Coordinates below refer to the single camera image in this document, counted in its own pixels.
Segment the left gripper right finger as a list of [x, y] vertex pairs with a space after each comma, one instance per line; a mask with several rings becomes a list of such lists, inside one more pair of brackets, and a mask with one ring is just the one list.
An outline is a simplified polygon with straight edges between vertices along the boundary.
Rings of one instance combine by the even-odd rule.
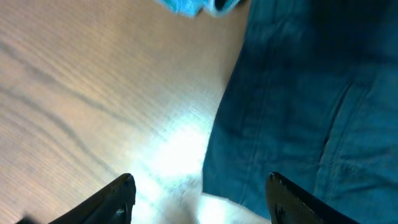
[[278, 172], [267, 178], [266, 201], [272, 224], [358, 224]]

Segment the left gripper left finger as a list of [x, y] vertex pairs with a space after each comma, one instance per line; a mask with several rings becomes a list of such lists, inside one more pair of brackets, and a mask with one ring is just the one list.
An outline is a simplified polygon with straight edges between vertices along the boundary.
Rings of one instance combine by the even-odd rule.
[[134, 177], [125, 173], [50, 224], [131, 224], [135, 202]]

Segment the dark navy shorts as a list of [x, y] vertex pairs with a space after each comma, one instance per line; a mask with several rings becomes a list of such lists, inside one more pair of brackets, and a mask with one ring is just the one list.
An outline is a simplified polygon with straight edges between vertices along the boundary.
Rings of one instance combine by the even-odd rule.
[[397, 222], [396, 1], [251, 3], [203, 191], [269, 218], [271, 172], [357, 222]]

